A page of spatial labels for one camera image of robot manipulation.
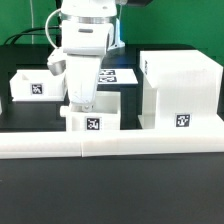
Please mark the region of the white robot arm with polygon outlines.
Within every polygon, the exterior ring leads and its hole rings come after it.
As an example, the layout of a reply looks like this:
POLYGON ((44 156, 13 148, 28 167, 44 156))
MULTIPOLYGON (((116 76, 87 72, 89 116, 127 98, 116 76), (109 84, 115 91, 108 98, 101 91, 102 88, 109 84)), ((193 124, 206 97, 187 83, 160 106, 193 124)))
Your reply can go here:
POLYGON ((62 51, 72 106, 91 111, 103 58, 114 44, 116 5, 144 7, 153 0, 63 0, 62 51))

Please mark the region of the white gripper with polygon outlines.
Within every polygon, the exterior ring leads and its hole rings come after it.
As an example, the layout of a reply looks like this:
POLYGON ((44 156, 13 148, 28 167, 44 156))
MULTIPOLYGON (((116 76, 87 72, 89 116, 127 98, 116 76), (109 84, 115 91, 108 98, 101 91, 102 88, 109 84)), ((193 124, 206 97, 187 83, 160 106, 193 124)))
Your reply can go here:
POLYGON ((72 107, 91 111, 95 102, 102 56, 66 56, 68 97, 72 107))

